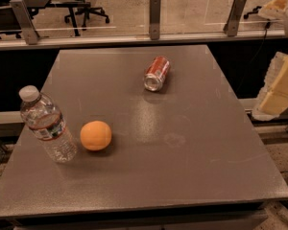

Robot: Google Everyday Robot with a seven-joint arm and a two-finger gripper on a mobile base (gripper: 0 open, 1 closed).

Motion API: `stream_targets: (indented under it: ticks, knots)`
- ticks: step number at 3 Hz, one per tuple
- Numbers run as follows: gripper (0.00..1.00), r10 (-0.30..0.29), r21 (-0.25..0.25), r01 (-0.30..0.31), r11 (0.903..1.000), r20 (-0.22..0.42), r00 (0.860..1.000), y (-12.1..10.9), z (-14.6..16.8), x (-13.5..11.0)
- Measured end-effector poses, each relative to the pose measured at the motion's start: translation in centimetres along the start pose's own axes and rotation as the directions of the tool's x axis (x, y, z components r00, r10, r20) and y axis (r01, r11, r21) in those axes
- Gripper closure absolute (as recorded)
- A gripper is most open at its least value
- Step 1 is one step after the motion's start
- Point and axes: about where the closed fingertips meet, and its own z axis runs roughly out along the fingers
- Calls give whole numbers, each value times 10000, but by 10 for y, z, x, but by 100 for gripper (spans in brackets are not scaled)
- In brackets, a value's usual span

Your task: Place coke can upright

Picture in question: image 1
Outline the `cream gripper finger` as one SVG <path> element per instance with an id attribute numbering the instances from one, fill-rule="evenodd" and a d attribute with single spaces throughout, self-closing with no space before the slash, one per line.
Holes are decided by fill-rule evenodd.
<path id="1" fill-rule="evenodd" d="M 252 108 L 255 120 L 270 121 L 288 108 L 288 54 L 276 52 Z"/>
<path id="2" fill-rule="evenodd" d="M 288 10 L 288 0 L 272 0 L 262 6 L 258 15 L 270 20 L 282 20 Z"/>

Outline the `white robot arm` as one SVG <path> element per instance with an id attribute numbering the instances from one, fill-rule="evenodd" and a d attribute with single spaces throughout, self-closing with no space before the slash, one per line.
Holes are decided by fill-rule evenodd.
<path id="1" fill-rule="evenodd" d="M 258 15 L 283 22 L 285 35 L 288 36 L 288 0 L 272 0 L 265 4 Z M 252 109 L 255 120 L 270 121 L 288 108 L 288 54 L 276 52 L 270 62 L 256 103 Z"/>

